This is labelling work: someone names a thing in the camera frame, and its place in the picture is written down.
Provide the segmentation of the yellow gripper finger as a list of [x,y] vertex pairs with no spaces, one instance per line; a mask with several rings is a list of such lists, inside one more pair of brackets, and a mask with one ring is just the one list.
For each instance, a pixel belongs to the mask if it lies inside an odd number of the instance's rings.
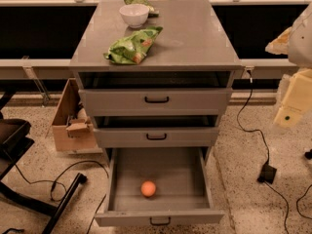
[[265,51],[273,55],[286,55],[289,48],[291,28],[284,30],[277,38],[271,41],[266,47]]
[[300,69],[288,82],[287,89],[274,118],[282,128],[295,126],[312,109],[312,70]]

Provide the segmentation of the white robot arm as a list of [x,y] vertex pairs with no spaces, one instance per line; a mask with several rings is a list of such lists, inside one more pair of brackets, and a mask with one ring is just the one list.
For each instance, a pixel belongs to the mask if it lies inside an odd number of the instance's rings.
[[293,127],[312,109],[312,3],[291,27],[265,47],[265,51],[274,55],[287,55],[289,62],[299,67],[290,78],[274,118],[276,125]]

